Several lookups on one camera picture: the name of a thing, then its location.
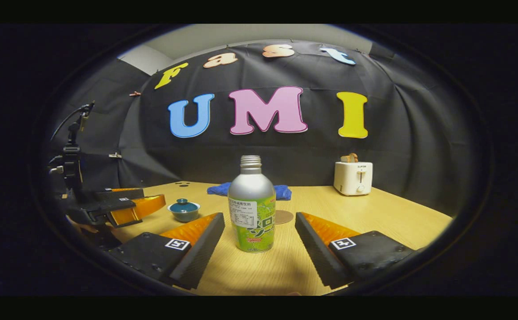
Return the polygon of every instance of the orange letter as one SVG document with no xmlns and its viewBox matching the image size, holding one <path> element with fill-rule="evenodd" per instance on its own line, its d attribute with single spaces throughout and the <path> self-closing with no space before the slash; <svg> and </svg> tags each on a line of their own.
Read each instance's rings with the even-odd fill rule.
<svg viewBox="0 0 518 320">
<path fill-rule="evenodd" d="M 263 56 L 265 57 L 288 57 L 294 54 L 294 50 L 291 50 L 289 44 L 273 44 L 267 45 L 263 50 Z"/>
<path fill-rule="evenodd" d="M 344 103 L 344 126 L 338 130 L 338 134 L 346 138 L 367 137 L 364 128 L 364 103 L 367 98 L 353 92 L 338 92 L 336 96 Z"/>
<path fill-rule="evenodd" d="M 171 77 L 175 77 L 178 75 L 178 73 L 180 73 L 180 69 L 181 68 L 185 68 L 188 66 L 188 63 L 183 63 L 183 64 L 180 64 L 176 67 L 173 67 L 172 69 L 168 69 L 166 71 L 164 71 L 164 74 L 162 75 L 162 79 L 160 80 L 160 82 L 154 87 L 154 89 L 158 89 L 159 87 L 162 87 L 163 85 L 167 85 L 171 82 L 170 78 Z"/>
<path fill-rule="evenodd" d="M 208 63 L 204 64 L 204 68 L 213 68 L 220 64 L 229 64 L 237 61 L 235 53 L 222 53 L 220 55 L 208 59 Z"/>
</svg>

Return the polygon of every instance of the black backdrop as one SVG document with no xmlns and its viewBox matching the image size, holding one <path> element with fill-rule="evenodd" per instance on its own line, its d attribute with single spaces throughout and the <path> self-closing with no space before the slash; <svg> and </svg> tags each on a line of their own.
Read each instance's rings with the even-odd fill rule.
<svg viewBox="0 0 518 320">
<path fill-rule="evenodd" d="M 263 57 L 271 44 L 290 44 L 290 57 Z M 347 53 L 356 65 L 340 63 L 320 48 Z M 235 53 L 238 61 L 205 69 L 208 58 Z M 263 173 L 273 184 L 332 185 L 334 163 L 355 152 L 374 164 L 373 186 L 437 209 L 450 216 L 463 210 L 480 188 L 478 171 L 487 163 L 485 132 L 470 100 L 436 73 L 374 44 L 369 54 L 312 42 L 264 42 L 239 45 L 192 57 L 165 86 L 154 89 L 165 70 L 149 79 L 122 61 L 111 61 L 68 90 L 57 123 L 78 107 L 96 100 L 78 142 L 84 151 L 85 186 L 147 187 L 178 180 L 222 184 L 238 174 L 243 154 L 259 154 Z M 253 89 L 269 101 L 279 87 L 300 87 L 303 133 L 279 133 L 271 127 L 236 136 L 234 103 L 228 95 Z M 133 91 L 140 97 L 129 97 Z M 340 91 L 367 97 L 367 138 L 344 138 L 338 129 L 344 107 Z M 197 121 L 193 98 L 206 93 L 210 124 L 193 138 L 170 130 L 168 105 L 188 100 L 185 123 Z M 54 145 L 66 139 L 66 126 Z M 121 160 L 108 158 L 118 152 Z"/>
<path fill-rule="evenodd" d="M 60 240 L 39 214 L 26 168 L 36 161 L 28 153 L 29 142 L 39 142 L 32 124 L 49 94 L 97 52 L 112 48 L 116 57 L 124 48 L 112 46 L 146 27 L 0 25 L 0 296 L 145 293 Z M 462 221 L 470 222 L 466 232 L 438 259 L 378 293 L 518 295 L 518 24 L 346 27 L 397 48 L 416 48 L 450 71 L 485 115 L 495 153 L 492 188 L 476 220 Z"/>
</svg>

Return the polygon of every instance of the wooden table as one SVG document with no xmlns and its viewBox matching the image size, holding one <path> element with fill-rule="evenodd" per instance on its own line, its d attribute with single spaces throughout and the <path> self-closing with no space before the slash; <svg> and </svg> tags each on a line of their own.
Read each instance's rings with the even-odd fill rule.
<svg viewBox="0 0 518 320">
<path fill-rule="evenodd" d="M 164 194 L 165 208 L 145 217 L 143 223 L 115 229 L 120 241 L 143 233 L 160 234 L 182 223 L 167 206 L 186 198 L 201 205 L 200 216 L 224 213 L 225 229 L 197 289 L 204 296 L 285 295 L 299 292 L 317 296 L 341 289 L 330 289 L 322 281 L 295 229 L 295 218 L 275 227 L 275 245 L 264 253 L 246 253 L 236 248 L 235 235 L 225 196 L 208 195 L 216 184 L 189 182 L 145 188 L 145 196 Z M 344 196 L 333 186 L 289 187 L 290 201 L 277 201 L 277 210 L 303 211 L 343 225 L 360 233 L 372 230 L 419 249 L 431 243 L 452 221 L 441 212 L 424 207 L 376 188 L 363 196 Z"/>
</svg>

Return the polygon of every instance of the blue towel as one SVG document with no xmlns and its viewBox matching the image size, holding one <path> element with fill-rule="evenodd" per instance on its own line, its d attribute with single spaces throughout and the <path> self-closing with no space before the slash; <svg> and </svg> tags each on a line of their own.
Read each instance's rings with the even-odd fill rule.
<svg viewBox="0 0 518 320">
<path fill-rule="evenodd" d="M 208 194 L 227 195 L 229 186 L 231 186 L 231 182 L 220 184 L 215 187 L 209 187 Z M 275 186 L 275 191 L 277 192 L 277 200 L 290 200 L 291 195 L 293 195 L 293 191 L 289 189 L 289 186 L 285 185 Z"/>
</svg>

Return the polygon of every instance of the blue letter u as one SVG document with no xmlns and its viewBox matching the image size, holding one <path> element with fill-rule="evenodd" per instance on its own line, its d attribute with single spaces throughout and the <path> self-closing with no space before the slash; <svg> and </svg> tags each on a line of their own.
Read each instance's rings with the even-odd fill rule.
<svg viewBox="0 0 518 320">
<path fill-rule="evenodd" d="M 204 133 L 209 126 L 209 102 L 214 98 L 212 93 L 197 96 L 193 101 L 197 104 L 197 122 L 193 126 L 184 123 L 184 108 L 188 100 L 181 100 L 169 105 L 170 130 L 178 138 L 193 138 Z"/>
</svg>

